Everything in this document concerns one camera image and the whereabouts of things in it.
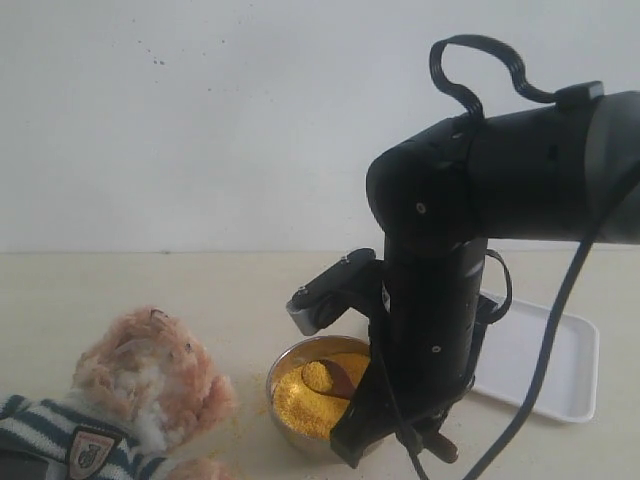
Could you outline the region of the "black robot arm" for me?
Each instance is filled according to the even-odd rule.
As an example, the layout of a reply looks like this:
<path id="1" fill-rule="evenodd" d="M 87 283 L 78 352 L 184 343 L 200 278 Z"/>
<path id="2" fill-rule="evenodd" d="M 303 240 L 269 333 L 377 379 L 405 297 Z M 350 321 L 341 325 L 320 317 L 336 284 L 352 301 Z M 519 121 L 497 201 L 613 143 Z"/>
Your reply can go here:
<path id="1" fill-rule="evenodd" d="M 444 120 L 378 157 L 366 193 L 384 256 L 352 253 L 326 293 L 368 318 L 371 363 L 330 445 L 351 466 L 388 435 L 447 457 L 441 425 L 505 311 L 480 293 L 488 242 L 579 243 L 555 313 L 593 244 L 638 242 L 639 95 L 585 85 L 546 108 Z"/>

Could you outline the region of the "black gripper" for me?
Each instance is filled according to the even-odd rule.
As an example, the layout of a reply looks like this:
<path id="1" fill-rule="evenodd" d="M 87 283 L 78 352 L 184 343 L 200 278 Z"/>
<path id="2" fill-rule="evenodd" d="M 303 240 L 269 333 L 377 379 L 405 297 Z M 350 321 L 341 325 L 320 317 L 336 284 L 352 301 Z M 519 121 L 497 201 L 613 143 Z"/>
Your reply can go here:
<path id="1" fill-rule="evenodd" d="M 349 467 L 399 432 L 438 423 L 471 389 L 480 352 L 480 326 L 470 320 L 398 319 L 369 322 L 371 362 L 347 409 L 330 432 L 332 451 Z"/>

